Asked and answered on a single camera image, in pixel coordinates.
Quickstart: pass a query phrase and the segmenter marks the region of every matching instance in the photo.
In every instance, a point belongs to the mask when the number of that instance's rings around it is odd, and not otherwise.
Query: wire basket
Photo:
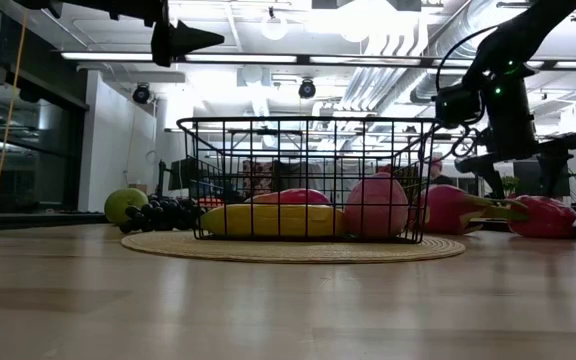
[[[434,119],[357,120],[177,121],[180,180],[204,214],[195,237],[420,243]],[[363,130],[347,130],[350,122]]]

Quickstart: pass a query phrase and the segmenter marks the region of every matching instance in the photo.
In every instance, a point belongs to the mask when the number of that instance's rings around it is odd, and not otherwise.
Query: grapes
[[[196,228],[197,221],[206,209],[192,199],[150,198],[150,203],[138,208],[129,206],[125,210],[130,220],[119,229],[128,234],[132,231],[187,231]]]

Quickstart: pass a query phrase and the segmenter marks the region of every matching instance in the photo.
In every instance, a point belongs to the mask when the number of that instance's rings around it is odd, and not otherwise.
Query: table surface
[[[120,238],[0,231],[0,359],[576,358],[576,242],[480,232],[449,259],[274,265]]]

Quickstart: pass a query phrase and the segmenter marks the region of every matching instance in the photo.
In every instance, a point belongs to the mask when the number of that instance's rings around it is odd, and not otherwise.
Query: jute rug
[[[361,264],[431,260],[456,256],[466,247],[424,235],[418,245],[374,243],[315,243],[196,240],[192,232],[151,232],[130,235],[121,244],[129,249],[167,256],[222,261]]]

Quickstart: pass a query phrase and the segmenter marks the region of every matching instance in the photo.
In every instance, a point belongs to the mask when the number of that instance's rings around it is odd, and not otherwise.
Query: yellow cable
[[[19,51],[17,52],[17,64],[15,67],[15,76],[12,81],[12,97],[10,98],[10,107],[8,108],[8,119],[6,120],[6,130],[4,131],[4,145],[1,151],[1,161],[0,161],[0,183],[1,183],[1,171],[4,168],[4,162],[6,161],[6,143],[8,142],[8,132],[10,130],[10,122],[12,121],[12,112],[15,105],[15,93],[17,91],[17,80],[19,80],[19,69],[21,67],[21,55],[24,50],[24,40],[26,38],[26,24],[28,22],[28,10],[24,10],[24,20],[21,24],[21,40],[19,40]]]

